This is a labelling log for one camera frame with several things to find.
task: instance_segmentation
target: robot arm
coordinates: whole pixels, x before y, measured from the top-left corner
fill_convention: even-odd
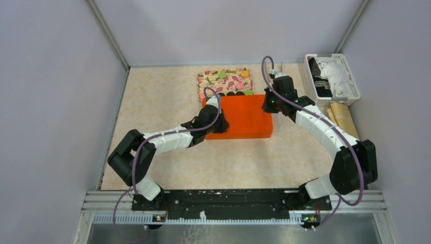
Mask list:
[[[224,117],[223,110],[221,110],[214,125],[206,130],[194,130],[211,124],[218,111],[218,101],[213,96],[208,99],[198,116],[174,129],[143,134],[136,129],[131,130],[111,153],[108,158],[108,164],[127,186],[132,186],[132,165],[134,160],[132,151],[136,151],[146,138],[161,134],[161,136],[143,145],[136,165],[136,188],[146,199],[153,201],[162,191],[160,186],[147,174],[152,158],[170,150],[192,147],[199,144],[209,133],[223,133],[227,131],[229,123]]]
[[[316,118],[303,110],[289,105],[277,97],[270,88],[265,89],[265,102],[263,110],[268,113],[282,112],[295,123],[307,129],[330,153],[334,159],[331,172],[325,176],[313,179],[299,187],[299,201],[301,204],[312,204],[315,199],[331,194],[348,194],[359,189],[359,176],[353,157],[346,148],[341,138],[332,129],[335,127],[347,139],[358,156],[364,184],[370,184],[377,180],[376,148],[369,140],[360,141],[342,131],[337,125],[319,110],[315,103],[308,97],[298,97],[290,76],[283,73],[270,75],[273,79],[272,90],[277,91],[284,98],[319,116]]]
[[[333,123],[327,125],[324,123],[321,118],[326,117],[314,102],[306,96],[298,97],[297,91],[293,86],[293,80],[290,76],[277,73],[275,76],[272,76],[272,78],[272,88],[265,89],[265,101],[262,109],[268,113],[282,112],[283,115],[290,117],[295,123],[310,131],[334,159],[329,174],[299,186],[298,197],[296,199],[298,204],[303,206],[313,205],[313,203],[318,201],[321,197],[335,193],[345,195],[359,189],[359,176],[353,157],[341,138],[332,130],[332,127],[339,130],[347,139],[348,143],[354,148],[361,165],[364,184],[370,184],[377,179],[376,149],[372,142],[369,140],[359,141],[359,139],[342,131],[337,125]],[[285,99],[293,101],[301,107],[317,114],[319,118],[310,116],[305,111],[298,110],[294,106],[289,105],[277,97],[272,90],[277,91]],[[147,200],[154,201],[156,197],[163,195],[163,191],[160,186],[146,174],[152,158],[155,155],[176,148],[194,146],[202,142],[209,133],[223,133],[227,131],[229,124],[225,120],[222,110],[218,120],[210,128],[201,131],[186,131],[202,128],[211,124],[217,113],[217,99],[216,97],[211,97],[207,101],[207,105],[201,109],[198,116],[172,130],[144,134],[139,133],[137,130],[131,130],[112,152],[108,158],[108,164],[122,178],[127,186],[131,186],[134,159],[131,151],[136,151],[138,146],[146,138],[155,134],[162,134],[163,136],[154,138],[143,145],[136,165],[136,188]]]

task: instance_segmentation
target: white cloth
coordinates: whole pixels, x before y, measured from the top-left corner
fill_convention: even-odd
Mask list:
[[[321,71],[320,78],[328,80],[334,97],[354,97],[349,72],[338,58],[317,57],[316,63]]]

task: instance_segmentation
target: metal frame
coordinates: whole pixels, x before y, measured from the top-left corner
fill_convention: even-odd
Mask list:
[[[112,34],[111,30],[109,29],[108,25],[106,24],[105,19],[103,18],[102,14],[99,11],[99,8],[97,7],[94,0],[85,0],[85,2],[88,5],[88,8],[91,10],[91,13],[93,14],[97,24],[100,27],[100,30],[102,31],[103,35],[105,36],[106,40],[109,43],[109,46],[111,46],[112,51],[114,52],[115,56],[117,56],[117,59],[121,62],[123,67],[129,71],[130,65],[127,63],[126,58],[124,57],[120,47],[118,46],[117,41],[114,38],[114,35]]]
[[[349,27],[347,28],[346,33],[344,34],[343,38],[341,39],[340,43],[338,44],[337,48],[335,49],[334,53],[342,53],[344,47],[347,44],[347,41],[349,40],[352,33],[355,31],[358,22],[363,17],[364,13],[370,6],[370,4],[373,2],[373,0],[363,0],[361,3],[361,6],[359,7],[358,11],[356,12],[355,16],[352,19],[352,22],[350,22]]]
[[[87,243],[90,235],[92,224],[108,224],[112,223],[113,209],[120,195],[124,191],[93,191],[87,192],[85,201],[82,206],[79,225],[75,235],[75,244]],[[357,199],[359,191],[354,191],[345,196],[347,200],[354,201]],[[116,222],[117,224],[161,224],[152,222],[154,214],[164,214],[164,211],[132,211],[133,193],[131,197],[125,196],[118,205]],[[332,206],[338,202],[338,196],[331,195],[330,201]],[[330,213],[331,210],[321,211],[323,214]],[[291,218],[289,220],[265,220],[265,221],[215,221],[207,220],[201,217],[196,220],[171,220],[164,224],[198,224],[198,225],[214,225],[214,224],[277,224],[277,225],[297,225],[301,224],[302,215],[310,215],[314,210],[289,211]],[[377,231],[382,244],[398,243],[396,233],[390,221],[387,206],[380,190],[365,190],[362,201],[355,207],[348,206],[344,203],[336,214],[373,214],[376,220]]]
[[[120,99],[118,101],[117,107],[115,108],[115,119],[114,119],[114,123],[113,123],[112,128],[111,128],[111,133],[109,134],[109,137],[108,137],[109,144],[108,144],[108,148],[106,149],[106,155],[104,157],[102,171],[100,172],[100,176],[99,176],[99,181],[95,187],[96,190],[100,190],[100,188],[102,187],[103,175],[105,175],[105,170],[106,170],[106,165],[107,165],[106,162],[108,161],[109,152],[111,150],[112,139],[114,138],[115,127],[117,125],[118,114],[120,113],[120,107],[121,107],[122,99],[124,96],[124,91],[126,90],[126,84],[127,84],[127,79],[129,78],[129,73],[130,73],[130,69],[126,71],[126,76],[125,76],[124,81],[123,81],[121,96],[120,96]]]

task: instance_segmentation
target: black mounting plate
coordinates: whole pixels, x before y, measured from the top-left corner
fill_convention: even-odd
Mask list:
[[[314,210],[314,206],[296,204],[298,189],[220,189],[165,190],[161,204],[156,205],[142,195],[135,195],[133,211],[169,211],[169,219],[199,219],[205,211],[209,220],[288,219],[290,210]],[[331,210],[328,196],[316,204],[321,210]]]

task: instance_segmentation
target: metal base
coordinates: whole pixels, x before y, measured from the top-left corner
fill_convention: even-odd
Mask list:
[[[331,210],[329,197],[323,197],[313,206],[295,203],[298,189],[220,189],[169,190],[160,198],[146,200],[134,195],[134,211],[167,211],[171,220],[198,220],[202,213],[207,220],[288,220],[291,210]]]
[[[124,191],[87,192],[74,243],[87,243],[88,235],[90,234],[90,229],[93,224],[112,224],[113,209],[123,192]],[[294,192],[289,190],[283,191],[283,194],[286,195],[292,193]],[[344,196],[344,198],[349,201],[355,201],[358,197],[358,193],[359,191],[355,191]],[[118,225],[302,225],[303,218],[305,218],[305,216],[312,215],[315,212],[314,209],[290,210],[288,211],[289,217],[286,219],[268,218],[261,220],[211,220],[208,219],[206,215],[199,215],[196,219],[178,218],[177,220],[174,220],[170,219],[170,215],[168,213],[168,218],[165,221],[158,221],[157,216],[160,216],[161,220],[163,220],[166,210],[133,211],[133,197],[134,195],[131,192],[130,196],[125,196],[118,205],[116,214],[116,223]],[[338,202],[338,196],[331,195],[329,196],[329,200],[331,206],[335,206]],[[332,210],[321,210],[321,214],[325,215],[331,213],[331,211]],[[348,214],[357,216],[366,213],[374,214],[375,219],[378,220],[376,223],[382,243],[396,243],[393,242],[394,239],[391,237],[391,223],[387,221],[389,218],[388,211],[380,190],[365,190],[361,203],[355,207],[350,207],[342,203],[336,212],[336,215]]]

